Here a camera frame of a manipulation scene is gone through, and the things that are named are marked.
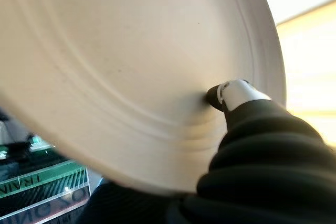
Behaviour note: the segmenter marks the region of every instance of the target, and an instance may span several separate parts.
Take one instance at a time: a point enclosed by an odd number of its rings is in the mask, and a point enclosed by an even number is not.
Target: white plate
[[[285,103],[266,0],[0,0],[0,104],[116,181],[194,191],[225,133],[206,91]]]

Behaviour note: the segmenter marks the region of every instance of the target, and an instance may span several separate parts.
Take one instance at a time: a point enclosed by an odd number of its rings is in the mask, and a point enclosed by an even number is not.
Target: black fabric
[[[273,102],[252,104],[259,107],[245,104],[229,114],[197,195],[172,200],[102,185],[78,223],[336,223],[334,152]]]
[[[172,200],[109,182],[94,191],[77,223],[166,223]]]

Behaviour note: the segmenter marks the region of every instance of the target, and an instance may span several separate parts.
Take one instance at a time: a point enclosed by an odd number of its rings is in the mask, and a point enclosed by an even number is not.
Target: green sign
[[[79,165],[74,161],[66,161],[58,165],[3,181],[0,183],[0,198],[51,182],[55,179],[68,176],[84,169],[84,166]]]

